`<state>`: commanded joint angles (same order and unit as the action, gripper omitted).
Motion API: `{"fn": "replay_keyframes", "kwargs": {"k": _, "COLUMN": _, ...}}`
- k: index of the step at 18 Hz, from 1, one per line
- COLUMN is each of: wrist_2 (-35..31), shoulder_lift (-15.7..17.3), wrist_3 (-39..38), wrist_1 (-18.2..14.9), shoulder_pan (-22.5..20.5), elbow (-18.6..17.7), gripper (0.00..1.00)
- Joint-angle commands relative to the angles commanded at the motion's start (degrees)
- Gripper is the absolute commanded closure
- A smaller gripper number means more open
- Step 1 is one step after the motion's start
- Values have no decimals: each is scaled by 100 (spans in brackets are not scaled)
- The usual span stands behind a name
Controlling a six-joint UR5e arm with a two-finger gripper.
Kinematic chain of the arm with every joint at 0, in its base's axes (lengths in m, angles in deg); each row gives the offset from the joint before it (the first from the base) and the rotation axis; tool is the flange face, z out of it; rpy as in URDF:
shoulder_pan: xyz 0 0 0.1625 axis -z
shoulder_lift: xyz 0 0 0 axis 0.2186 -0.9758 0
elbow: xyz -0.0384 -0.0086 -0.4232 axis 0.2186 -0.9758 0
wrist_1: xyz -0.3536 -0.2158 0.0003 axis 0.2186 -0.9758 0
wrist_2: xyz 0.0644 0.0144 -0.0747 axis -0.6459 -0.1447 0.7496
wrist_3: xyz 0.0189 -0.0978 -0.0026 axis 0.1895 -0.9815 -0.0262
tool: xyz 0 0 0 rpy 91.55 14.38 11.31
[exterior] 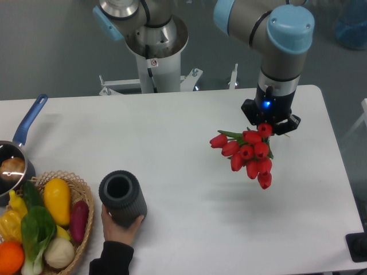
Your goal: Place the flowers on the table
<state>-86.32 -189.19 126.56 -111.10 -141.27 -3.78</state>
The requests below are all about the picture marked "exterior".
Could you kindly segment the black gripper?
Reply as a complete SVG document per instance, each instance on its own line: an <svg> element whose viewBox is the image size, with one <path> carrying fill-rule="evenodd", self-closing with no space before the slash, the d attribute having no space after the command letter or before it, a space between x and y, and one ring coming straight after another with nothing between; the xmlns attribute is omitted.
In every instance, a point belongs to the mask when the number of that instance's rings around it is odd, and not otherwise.
<svg viewBox="0 0 367 275"><path fill-rule="evenodd" d="M298 128L301 118L291 110L295 89L287 95L278 95L273 86L265 90L257 86L255 99L246 99L241 110L252 125L268 123L273 126L274 135L283 135Z"/></svg>

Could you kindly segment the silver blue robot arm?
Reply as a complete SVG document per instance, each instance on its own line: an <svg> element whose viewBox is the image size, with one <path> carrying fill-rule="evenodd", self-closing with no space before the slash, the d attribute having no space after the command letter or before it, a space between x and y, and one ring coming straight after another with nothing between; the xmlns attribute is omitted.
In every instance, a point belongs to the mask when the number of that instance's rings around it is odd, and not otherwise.
<svg viewBox="0 0 367 275"><path fill-rule="evenodd" d="M125 40L135 54L143 93L182 91L188 29L170 1L99 1L93 16L110 39ZM303 1L218 1L213 20L262 56L256 96L241 107L249 122L269 123L276 135L297 129L291 104L315 25Z"/></svg>

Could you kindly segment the black sleeved forearm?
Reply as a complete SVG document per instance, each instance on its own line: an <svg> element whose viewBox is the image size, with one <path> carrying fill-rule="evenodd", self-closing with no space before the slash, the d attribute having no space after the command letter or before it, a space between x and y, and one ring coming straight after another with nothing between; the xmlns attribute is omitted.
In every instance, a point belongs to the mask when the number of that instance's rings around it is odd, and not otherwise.
<svg viewBox="0 0 367 275"><path fill-rule="evenodd" d="M133 255L134 249L130 245L116 241L105 241L101 256L89 264L89 274L130 274L129 266Z"/></svg>

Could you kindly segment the person's hand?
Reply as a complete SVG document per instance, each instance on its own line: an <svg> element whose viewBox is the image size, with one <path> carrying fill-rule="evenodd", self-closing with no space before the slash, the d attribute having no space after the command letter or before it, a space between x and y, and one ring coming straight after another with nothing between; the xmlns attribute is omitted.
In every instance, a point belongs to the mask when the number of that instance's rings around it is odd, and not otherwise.
<svg viewBox="0 0 367 275"><path fill-rule="evenodd" d="M144 215L140 215L128 228L125 228L115 223L105 205L102 205L101 220L105 241L113 241L131 246L144 217Z"/></svg>

